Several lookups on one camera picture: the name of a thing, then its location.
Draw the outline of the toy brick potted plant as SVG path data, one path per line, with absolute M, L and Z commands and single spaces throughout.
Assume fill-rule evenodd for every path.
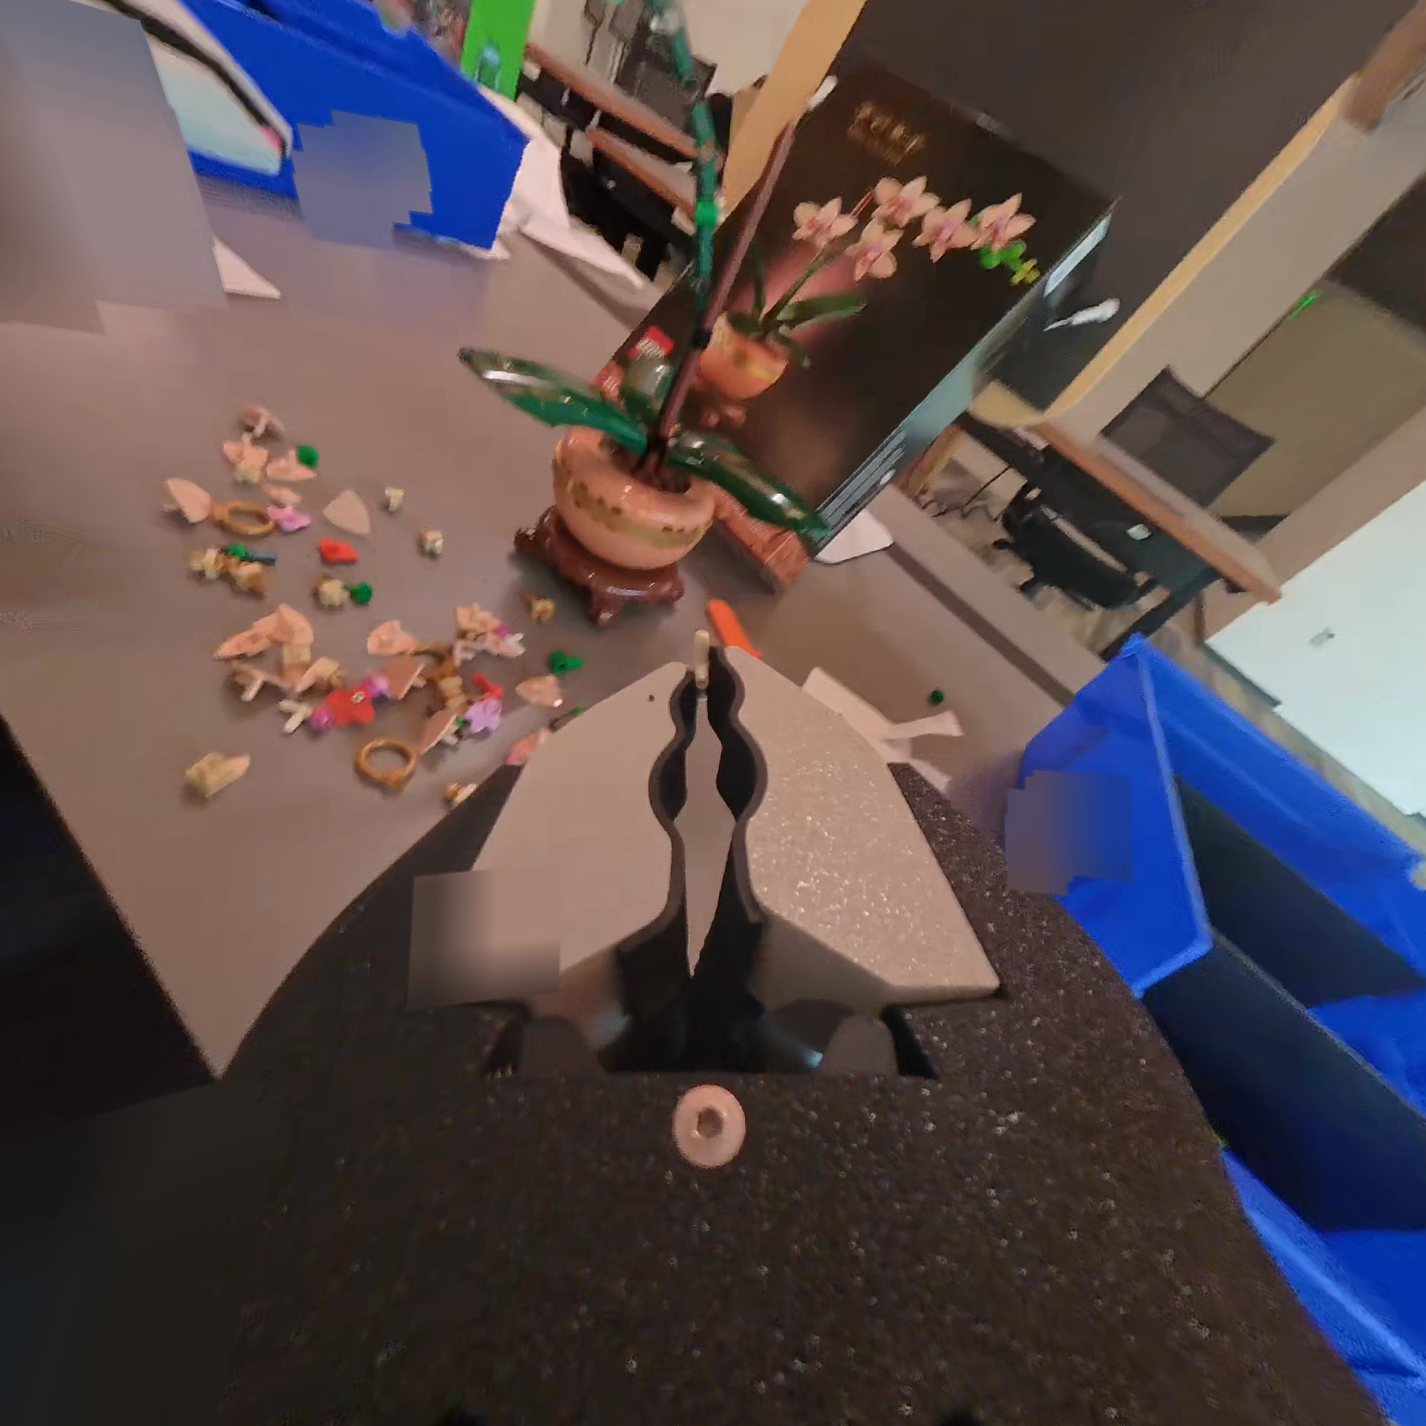
M 720 522 L 720 496 L 750 518 L 791 536 L 802 553 L 832 538 L 828 518 L 766 481 L 722 426 L 700 427 L 686 413 L 692 390 L 731 403 L 711 382 L 731 355 L 798 350 L 777 321 L 765 311 L 731 312 L 727 299 L 820 87 L 825 74 L 777 63 L 727 160 L 720 154 L 709 98 L 692 98 L 692 331 L 669 355 L 634 357 L 609 392 L 534 357 L 458 350 L 458 364 L 489 392 L 558 427 L 552 503 L 534 531 L 515 536 L 515 547 L 572 583 L 595 630 L 618 625 L 629 605 L 685 600 L 679 564 Z

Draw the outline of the office desk with black legs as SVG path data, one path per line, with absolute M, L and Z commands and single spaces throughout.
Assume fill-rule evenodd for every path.
M 1051 587 L 1076 607 L 1125 613 L 1162 594 L 1098 654 L 1100 664 L 1162 632 L 1210 583 L 1253 605 L 1282 605 L 1287 583 L 1257 543 L 1113 437 L 1070 437 L 1056 426 L 1017 432 L 970 413 L 955 420 L 955 432 L 1020 481 L 995 538 L 1028 564 L 1020 600 Z

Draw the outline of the blue plastic bin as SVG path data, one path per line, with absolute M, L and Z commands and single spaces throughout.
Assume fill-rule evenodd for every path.
M 427 202 L 402 228 L 494 246 L 522 163 L 522 130 L 426 32 L 391 32 L 378 5 L 356 0 L 198 0 L 188 17 L 277 111 L 295 150 L 341 119 L 402 124 L 427 182 Z
M 1007 856 L 1033 804 L 1278 1272 L 1426 1421 L 1423 853 L 1144 638 L 1020 750 Z

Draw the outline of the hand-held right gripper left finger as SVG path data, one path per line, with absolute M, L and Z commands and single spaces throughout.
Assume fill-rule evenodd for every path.
M 692 718 L 686 664 L 665 664 L 517 770 L 473 856 L 473 967 L 489 996 L 685 996 L 686 856 L 671 819 Z

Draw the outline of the pile of small toy bricks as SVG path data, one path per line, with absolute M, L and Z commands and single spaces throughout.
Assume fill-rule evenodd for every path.
M 223 536 L 210 518 L 215 503 L 262 503 L 274 518 L 267 538 L 312 531 L 312 507 L 306 503 L 299 482 L 320 473 L 320 448 L 291 446 L 286 426 L 262 403 L 237 410 L 237 432 L 223 437 L 219 453 L 246 499 L 215 499 L 195 481 L 166 481 L 166 512 L 176 522 L 210 522 Z M 188 579 L 223 583 L 246 600 L 267 600 L 277 570 L 267 538 L 237 543 L 223 536 L 223 543 L 188 547 Z M 581 708 L 568 703 L 563 680 L 552 674 L 498 681 L 482 670 L 489 660 L 522 664 L 522 632 L 481 605 L 453 607 L 453 638 L 416 638 L 401 620 L 372 625 L 366 632 L 366 670 L 343 670 L 336 654 L 320 654 L 312 620 L 295 605 L 262 607 L 251 630 L 215 650 L 229 694 L 237 703 L 274 703 L 286 739 L 372 733 L 386 714 L 418 708 L 418 723 L 408 718 L 416 733 L 402 739 L 418 755 L 418 770 L 444 750 L 494 739 L 509 703 L 545 708 L 548 723 L 522 733 L 502 757 L 509 770 L 522 770 Z

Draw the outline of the grey desk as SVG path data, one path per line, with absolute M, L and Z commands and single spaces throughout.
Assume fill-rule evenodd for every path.
M 237 703 L 215 650 L 262 607 L 312 620 L 312 650 L 367 670 L 366 638 L 401 620 L 447 638 L 453 607 L 502 613 L 522 660 L 481 660 L 515 686 L 548 654 L 581 660 L 568 708 L 686 664 L 709 600 L 727 600 L 754 650 L 791 681 L 828 670 L 889 718 L 924 718 L 943 686 L 964 739 L 934 744 L 954 804 L 995 825 L 1028 739 L 1098 680 L 1051 613 L 988 573 L 954 522 L 896 487 L 873 507 L 889 553 L 812 564 L 766 594 L 722 543 L 685 564 L 679 607 L 588 630 L 515 531 L 548 503 L 552 432 L 502 410 L 458 350 L 509 350 L 600 372 L 636 322 L 568 258 L 509 241 L 509 258 L 444 246 L 343 248 L 277 204 L 215 204 L 229 241 L 286 299 L 219 311 L 99 306 L 99 331 L 7 322 L 7 729 L 109 895 L 148 976 L 210 1073 L 223 1073 L 320 932 L 444 819 L 447 782 L 489 779 L 548 723 L 509 694 L 502 729 L 427 757 L 408 795 L 356 774 L 367 739 L 286 733 L 274 696 Z M 262 403 L 320 448 L 309 503 L 357 496 L 367 607 L 312 607 L 312 536 L 274 538 L 274 600 L 188 573 L 203 538 L 166 512 L 166 481 L 232 496 L 219 437 Z

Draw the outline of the dark orchid picture box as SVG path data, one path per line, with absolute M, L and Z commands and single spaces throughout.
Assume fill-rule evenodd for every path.
M 845 52 L 685 403 L 845 536 L 1069 299 L 1113 195 Z

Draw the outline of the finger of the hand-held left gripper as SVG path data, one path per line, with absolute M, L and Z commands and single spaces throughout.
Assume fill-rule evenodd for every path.
M 295 154 L 295 130 L 257 82 L 219 44 L 185 0 L 107 0 L 144 32 L 155 82 L 188 154 L 274 182 Z

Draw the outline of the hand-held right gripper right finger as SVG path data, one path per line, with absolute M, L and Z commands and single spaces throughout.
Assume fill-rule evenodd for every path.
M 995 971 L 884 755 L 741 650 L 709 654 L 727 895 L 709 953 L 777 1010 L 970 1003 Z

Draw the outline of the green toy set box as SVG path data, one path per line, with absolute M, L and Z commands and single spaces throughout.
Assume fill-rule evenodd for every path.
M 458 74 L 515 98 L 537 0 L 469 0 Z

